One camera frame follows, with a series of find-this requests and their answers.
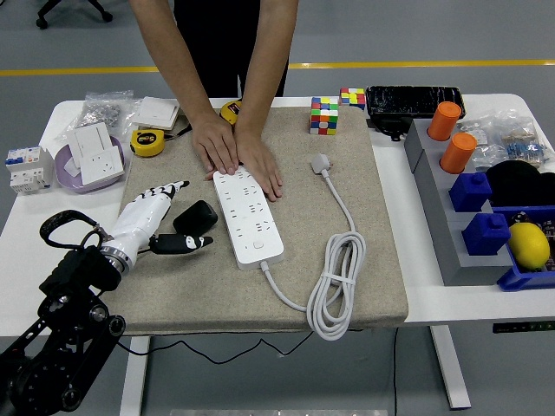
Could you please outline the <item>person's left hand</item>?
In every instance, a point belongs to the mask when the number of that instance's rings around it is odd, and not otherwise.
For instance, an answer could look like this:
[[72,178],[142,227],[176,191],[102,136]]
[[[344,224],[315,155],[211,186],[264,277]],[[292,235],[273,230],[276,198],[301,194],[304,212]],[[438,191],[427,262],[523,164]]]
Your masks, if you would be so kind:
[[234,162],[242,163],[257,181],[265,196],[271,202],[276,202],[283,195],[283,180],[273,154],[261,139],[261,133],[246,127],[236,127],[233,138]]

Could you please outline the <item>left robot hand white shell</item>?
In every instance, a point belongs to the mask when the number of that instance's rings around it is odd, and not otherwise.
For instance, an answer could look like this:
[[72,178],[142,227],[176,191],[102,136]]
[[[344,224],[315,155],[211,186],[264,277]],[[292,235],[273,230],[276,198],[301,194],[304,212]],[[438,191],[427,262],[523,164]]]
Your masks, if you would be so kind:
[[102,244],[104,256],[130,270],[135,266],[141,250],[150,250],[158,255],[180,255],[212,244],[213,239],[208,236],[154,235],[169,212],[173,197],[188,185],[187,181],[177,181],[149,188],[128,203],[110,231],[111,238]]

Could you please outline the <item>person's right hand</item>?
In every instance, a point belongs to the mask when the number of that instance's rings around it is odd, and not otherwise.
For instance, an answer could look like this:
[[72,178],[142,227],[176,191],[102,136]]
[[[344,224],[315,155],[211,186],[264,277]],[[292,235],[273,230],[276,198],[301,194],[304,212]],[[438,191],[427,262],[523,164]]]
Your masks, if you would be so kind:
[[234,174],[238,169],[238,151],[231,125],[214,112],[195,116],[191,125],[193,148],[207,174]]

